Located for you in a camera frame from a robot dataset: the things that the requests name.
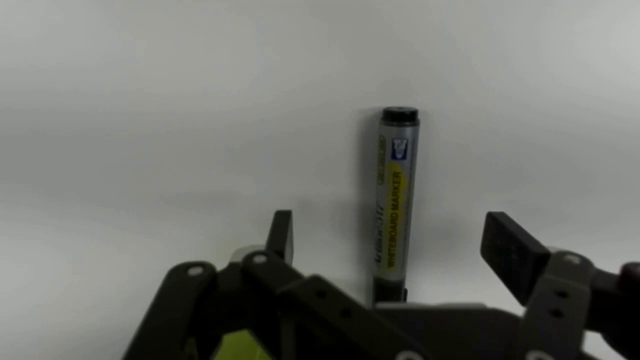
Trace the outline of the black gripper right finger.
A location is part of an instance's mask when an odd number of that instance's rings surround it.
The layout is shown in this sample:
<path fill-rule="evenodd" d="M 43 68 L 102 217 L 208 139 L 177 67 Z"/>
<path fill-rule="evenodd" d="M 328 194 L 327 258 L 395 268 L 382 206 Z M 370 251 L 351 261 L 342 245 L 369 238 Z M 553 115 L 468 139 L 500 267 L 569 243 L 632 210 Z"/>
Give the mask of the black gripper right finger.
<path fill-rule="evenodd" d="M 550 251 L 506 212 L 489 212 L 480 254 L 525 307 L 508 360 L 595 360 L 584 334 L 640 360 L 640 263 L 619 273 L 572 251 Z"/>

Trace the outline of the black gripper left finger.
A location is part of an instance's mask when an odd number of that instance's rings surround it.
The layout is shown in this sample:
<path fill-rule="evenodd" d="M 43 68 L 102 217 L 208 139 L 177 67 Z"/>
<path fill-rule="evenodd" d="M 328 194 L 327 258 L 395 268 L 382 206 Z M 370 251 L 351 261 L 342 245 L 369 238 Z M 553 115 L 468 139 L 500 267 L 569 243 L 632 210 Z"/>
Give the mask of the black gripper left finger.
<path fill-rule="evenodd" d="M 295 217 L 277 210 L 264 246 L 222 270 L 173 267 L 122 360 L 215 360 L 252 336 L 272 360 L 375 360 L 375 314 L 322 276 L 292 267 Z"/>

